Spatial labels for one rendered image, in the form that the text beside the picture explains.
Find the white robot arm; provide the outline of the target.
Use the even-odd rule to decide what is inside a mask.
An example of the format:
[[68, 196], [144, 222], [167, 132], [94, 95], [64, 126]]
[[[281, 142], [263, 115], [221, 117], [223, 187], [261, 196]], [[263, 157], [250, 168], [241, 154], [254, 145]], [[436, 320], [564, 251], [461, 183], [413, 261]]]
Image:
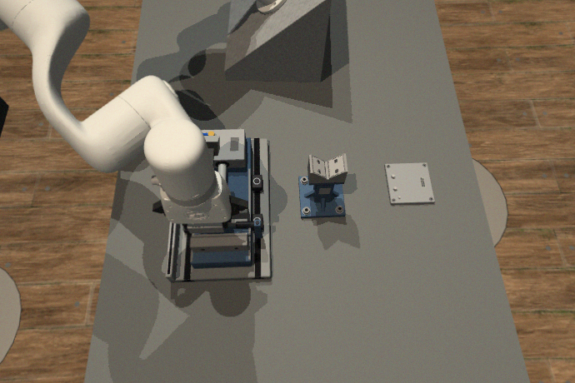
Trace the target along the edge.
[[156, 175], [152, 184], [172, 202], [203, 204], [216, 189], [213, 159], [220, 136], [203, 135], [167, 82], [144, 77], [83, 122], [66, 107], [63, 75], [89, 27], [77, 0], [0, 0], [0, 31], [10, 28], [30, 49], [37, 103], [79, 156], [112, 173], [144, 152]]

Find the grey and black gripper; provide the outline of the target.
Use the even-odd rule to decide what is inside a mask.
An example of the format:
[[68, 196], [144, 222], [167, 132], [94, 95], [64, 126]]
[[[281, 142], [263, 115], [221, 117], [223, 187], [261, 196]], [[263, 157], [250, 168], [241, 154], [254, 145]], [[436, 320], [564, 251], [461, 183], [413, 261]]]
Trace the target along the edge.
[[[188, 229], [188, 224], [219, 223], [228, 228], [232, 216], [248, 209], [248, 201], [231, 196], [229, 187], [223, 177], [216, 172], [217, 185], [212, 196], [203, 204], [192, 207], [179, 206], [172, 202], [165, 191], [160, 189], [161, 200], [153, 203], [152, 211], [161, 213], [175, 224], [182, 224]], [[162, 202], [161, 202], [162, 201]], [[231, 210], [232, 208], [232, 210]]]

